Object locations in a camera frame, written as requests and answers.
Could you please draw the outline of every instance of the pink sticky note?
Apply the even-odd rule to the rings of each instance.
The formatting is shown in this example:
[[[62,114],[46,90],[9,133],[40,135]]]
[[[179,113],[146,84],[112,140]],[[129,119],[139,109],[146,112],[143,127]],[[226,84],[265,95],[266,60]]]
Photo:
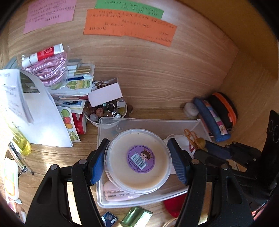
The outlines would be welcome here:
[[[23,33],[72,21],[76,0],[38,0],[28,7]]]

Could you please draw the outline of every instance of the wood grain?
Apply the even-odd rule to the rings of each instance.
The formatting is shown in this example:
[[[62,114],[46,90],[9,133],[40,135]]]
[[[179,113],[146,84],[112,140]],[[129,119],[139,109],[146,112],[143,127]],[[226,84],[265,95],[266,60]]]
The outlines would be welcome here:
[[[278,78],[277,39],[257,9],[244,0],[179,0],[221,28],[256,62]]]
[[[182,107],[195,96],[217,90],[238,51],[232,40],[180,2],[140,2],[164,10],[162,19],[178,26],[170,48],[132,37],[83,35],[86,11],[96,0],[78,0],[73,21],[24,35],[25,3],[10,21],[9,57],[63,42],[70,46],[72,58],[96,64],[96,79],[118,77],[124,97],[134,107]]]
[[[164,109],[164,108],[141,108],[134,109],[132,113],[133,118],[141,119],[187,119],[182,109],[173,108],[173,109]],[[38,186],[41,183],[45,173],[49,167],[53,164],[58,164],[60,167],[65,167],[73,165],[79,159],[86,158],[88,154],[96,149],[97,146],[97,127],[93,126],[89,121],[87,121],[86,134],[81,135],[81,142],[74,143],[73,148],[58,148],[51,146],[43,146],[32,144],[32,153],[26,157],[26,162],[30,168],[35,172],[35,175],[22,174],[19,177],[19,194],[22,201],[22,207],[26,212],[29,210],[29,206],[32,202],[32,199],[38,189]],[[1,152],[0,152],[0,166],[3,166],[4,156],[6,154],[7,143],[4,144],[4,141],[1,143]],[[3,180],[0,175],[0,189],[3,193]],[[92,194],[96,200],[96,189],[91,187]],[[210,195],[211,195],[211,184],[207,184],[206,196],[204,199],[203,212],[208,213],[209,204],[210,204]],[[71,183],[68,184],[68,196],[69,203],[71,208],[71,214],[73,221],[80,224],[79,216],[75,206],[73,188]],[[153,215],[150,221],[147,224],[148,226],[162,226],[165,222],[170,220],[172,216],[166,211],[163,202],[158,202],[154,204],[149,204],[143,206],[144,208],[153,212]],[[107,210],[98,207],[99,212],[103,215]],[[114,215],[119,218],[118,223],[124,218],[126,213],[129,211],[129,208],[121,209],[110,209]]]
[[[8,35],[9,23],[7,23],[0,35],[0,68],[4,68],[9,62]]]
[[[239,51],[220,88],[233,101],[239,116],[231,139],[223,145],[237,141],[263,149],[269,112],[279,112],[278,86],[270,71]]]

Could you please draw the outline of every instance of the cartoon sticker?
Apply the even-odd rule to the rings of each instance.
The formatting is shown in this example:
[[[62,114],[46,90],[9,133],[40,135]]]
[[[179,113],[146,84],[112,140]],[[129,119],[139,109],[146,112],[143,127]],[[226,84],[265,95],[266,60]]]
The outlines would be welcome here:
[[[138,173],[147,173],[155,165],[155,156],[150,148],[134,145],[127,152],[128,165]]]
[[[70,139],[72,142],[80,142],[80,139],[78,137],[76,128],[74,126],[74,122],[73,122],[73,116],[71,113],[71,109],[68,107],[58,107],[57,106],[58,111],[60,112],[60,115],[62,117],[62,120],[68,130]]]
[[[72,90],[89,88],[91,85],[90,80],[69,81],[67,87]]]

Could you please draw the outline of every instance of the paper document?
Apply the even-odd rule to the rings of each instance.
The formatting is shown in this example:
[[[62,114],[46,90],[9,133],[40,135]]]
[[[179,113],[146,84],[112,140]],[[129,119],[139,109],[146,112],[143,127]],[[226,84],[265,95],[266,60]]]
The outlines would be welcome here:
[[[28,7],[23,33],[72,21],[76,0],[38,0]]]
[[[166,21],[121,10],[87,10],[84,34],[131,36],[170,46],[177,26]]]
[[[23,97],[23,89],[18,69],[0,70],[0,105],[7,118],[20,118],[32,123],[33,118]]]
[[[22,73],[23,96],[34,122],[30,124],[20,118],[14,118],[14,125],[30,143],[72,147],[64,122],[43,83],[36,76],[24,70],[20,70],[20,72]]]
[[[142,13],[158,19],[161,19],[164,13],[163,10],[153,6],[125,0],[97,0],[95,9],[124,10],[134,13]]]

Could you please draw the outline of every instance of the purple label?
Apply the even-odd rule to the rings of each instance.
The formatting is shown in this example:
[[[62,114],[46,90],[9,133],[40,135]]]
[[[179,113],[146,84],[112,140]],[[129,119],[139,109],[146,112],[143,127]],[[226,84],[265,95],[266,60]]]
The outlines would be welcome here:
[[[155,156],[147,146],[134,145],[127,152],[128,165],[138,173],[147,173],[155,165]]]

